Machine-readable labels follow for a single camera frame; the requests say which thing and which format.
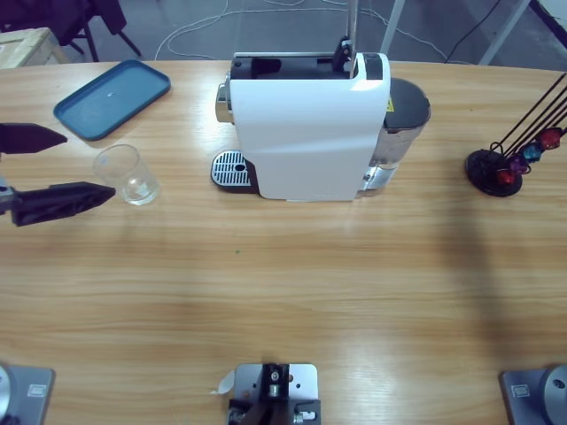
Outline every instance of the drip tray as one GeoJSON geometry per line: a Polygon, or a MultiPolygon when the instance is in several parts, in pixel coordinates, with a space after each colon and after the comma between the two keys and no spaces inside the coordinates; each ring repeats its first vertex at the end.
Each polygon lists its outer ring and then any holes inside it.
{"type": "Polygon", "coordinates": [[[229,192],[256,193],[240,151],[224,151],[217,155],[211,167],[211,179],[214,184],[229,192]]]}

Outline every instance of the blue tray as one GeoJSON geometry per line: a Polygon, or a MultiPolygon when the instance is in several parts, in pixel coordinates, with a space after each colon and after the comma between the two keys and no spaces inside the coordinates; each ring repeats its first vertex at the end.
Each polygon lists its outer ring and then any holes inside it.
{"type": "Polygon", "coordinates": [[[53,114],[83,139],[98,140],[170,88],[163,73],[125,60],[59,102],[53,114]]]}

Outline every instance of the wooden crate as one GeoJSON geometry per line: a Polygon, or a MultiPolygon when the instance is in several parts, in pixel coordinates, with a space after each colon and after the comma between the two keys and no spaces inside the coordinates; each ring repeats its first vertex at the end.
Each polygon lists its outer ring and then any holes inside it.
{"type": "Polygon", "coordinates": [[[67,63],[49,28],[0,33],[0,69],[67,63]]]}

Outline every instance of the cable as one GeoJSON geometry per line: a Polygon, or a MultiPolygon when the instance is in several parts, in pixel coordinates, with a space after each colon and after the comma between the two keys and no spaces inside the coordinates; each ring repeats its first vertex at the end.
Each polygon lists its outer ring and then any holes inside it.
{"type": "Polygon", "coordinates": [[[278,2],[274,2],[273,0],[264,0],[264,3],[270,3],[270,4],[277,4],[278,6],[299,6],[302,3],[305,3],[305,0],[298,0],[296,3],[278,3],[278,2]]]}
{"type": "Polygon", "coordinates": [[[461,40],[459,40],[456,45],[451,49],[451,52],[447,55],[447,59],[445,59],[445,64],[448,63],[449,59],[453,56],[453,53],[455,50],[457,50],[457,47],[459,47],[459,44],[461,44],[465,38],[467,38],[469,35],[471,35],[475,29],[477,29],[478,27],[480,27],[482,25],[482,23],[488,19],[488,17],[490,15],[492,15],[492,13],[494,12],[494,9],[496,9],[496,7],[498,7],[498,5],[501,3],[502,0],[496,0],[496,3],[494,4],[493,8],[488,11],[488,13],[485,15],[484,18],[482,18],[480,20],[480,22],[477,23],[477,25],[475,25],[473,28],[470,29],[470,31],[465,34],[463,37],[461,37],[461,40]]]}
{"type": "MultiPolygon", "coordinates": [[[[340,2],[336,2],[333,0],[321,0],[323,3],[327,3],[327,4],[335,4],[335,5],[340,5],[340,6],[345,6],[347,5],[347,3],[340,3],[340,2]]],[[[268,4],[279,4],[279,5],[285,5],[285,6],[296,6],[299,4],[303,4],[305,3],[305,0],[298,0],[296,3],[292,3],[292,4],[285,4],[285,3],[279,3],[276,2],[275,0],[263,0],[264,3],[268,3],[268,4]]],[[[233,11],[233,12],[227,12],[229,8],[229,0],[227,0],[224,9],[222,10],[221,14],[219,15],[215,15],[215,16],[210,16],[207,18],[203,18],[201,20],[198,20],[196,22],[193,22],[189,25],[177,28],[173,33],[169,34],[164,40],[163,42],[161,42],[161,44],[159,45],[154,60],[158,59],[158,55],[159,52],[161,51],[161,49],[163,48],[163,46],[166,44],[167,45],[167,49],[174,53],[175,55],[178,56],[184,56],[184,57],[189,57],[189,58],[207,58],[207,59],[218,59],[216,57],[213,56],[209,56],[209,55],[200,55],[200,54],[194,54],[194,53],[184,53],[181,51],[177,51],[174,50],[171,47],[171,42],[173,40],[175,40],[178,36],[183,35],[183,34],[188,34],[191,33],[193,31],[199,31],[200,29],[206,28],[206,27],[210,27],[212,24],[215,24],[216,22],[218,22],[219,20],[221,20],[222,18],[224,18],[225,16],[230,16],[230,15],[235,15],[235,14],[240,14],[240,13],[267,13],[267,12],[346,12],[345,9],[339,9],[339,8],[293,8],[293,9],[268,9],[268,10],[258,10],[258,11],[233,11]]],[[[372,18],[377,18],[380,19],[382,21],[382,23],[384,25],[388,25],[389,20],[386,19],[385,17],[383,17],[382,15],[380,15],[378,12],[376,12],[374,9],[372,9],[372,7],[370,6],[369,9],[362,9],[362,14],[370,16],[372,18]]],[[[445,63],[458,63],[458,64],[466,64],[466,65],[471,65],[468,62],[462,62],[459,60],[453,60],[453,61],[449,61],[447,55],[441,50],[439,49],[435,44],[433,44],[432,42],[428,42],[426,40],[423,40],[419,37],[416,37],[415,35],[410,34],[409,32],[403,31],[399,28],[396,28],[396,32],[403,34],[407,37],[410,37],[411,39],[419,42],[419,43],[423,43],[426,44],[430,47],[432,47],[443,59],[445,59],[445,63]]]]}

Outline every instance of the metal base plate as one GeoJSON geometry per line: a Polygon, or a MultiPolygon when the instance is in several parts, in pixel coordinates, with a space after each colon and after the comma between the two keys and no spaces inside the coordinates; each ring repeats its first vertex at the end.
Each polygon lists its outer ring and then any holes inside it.
{"type": "MultiPolygon", "coordinates": [[[[261,364],[244,364],[237,367],[234,377],[234,399],[255,402],[258,400],[262,374],[261,364]]],[[[290,399],[317,400],[317,368],[308,363],[290,364],[290,399]]]]}
{"type": "Polygon", "coordinates": [[[512,425],[567,423],[567,367],[505,372],[501,386],[512,425]]]}
{"type": "Polygon", "coordinates": [[[279,411],[276,417],[271,417],[265,416],[265,411],[262,412],[262,403],[265,401],[260,401],[262,370],[265,370],[263,366],[261,364],[245,364],[237,368],[234,380],[234,397],[229,403],[227,424],[237,425],[241,421],[246,421],[246,423],[263,421],[262,423],[264,423],[266,419],[270,418],[268,419],[269,423],[321,425],[321,402],[318,399],[316,367],[310,364],[289,365],[289,394],[284,404],[285,412],[279,411]]]}
{"type": "Polygon", "coordinates": [[[41,425],[47,412],[55,372],[39,367],[4,367],[12,384],[7,415],[17,417],[20,425],[41,425]]]}

